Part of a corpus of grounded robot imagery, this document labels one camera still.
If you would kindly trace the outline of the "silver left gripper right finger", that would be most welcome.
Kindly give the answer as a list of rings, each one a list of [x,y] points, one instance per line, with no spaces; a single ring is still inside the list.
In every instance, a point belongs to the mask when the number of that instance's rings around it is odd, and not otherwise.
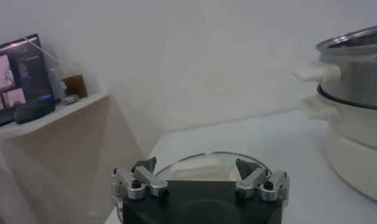
[[[289,175],[281,170],[273,173],[258,163],[237,159],[241,180],[236,182],[236,199],[244,201],[256,195],[262,201],[288,201]]]

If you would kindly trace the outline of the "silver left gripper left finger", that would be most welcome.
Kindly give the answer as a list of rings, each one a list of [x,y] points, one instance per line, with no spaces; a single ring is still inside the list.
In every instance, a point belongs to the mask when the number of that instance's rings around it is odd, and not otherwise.
[[[169,196],[168,182],[153,174],[157,158],[137,161],[131,169],[116,167],[111,173],[111,195],[116,198],[127,196],[131,200],[141,200],[146,191],[160,200]]]

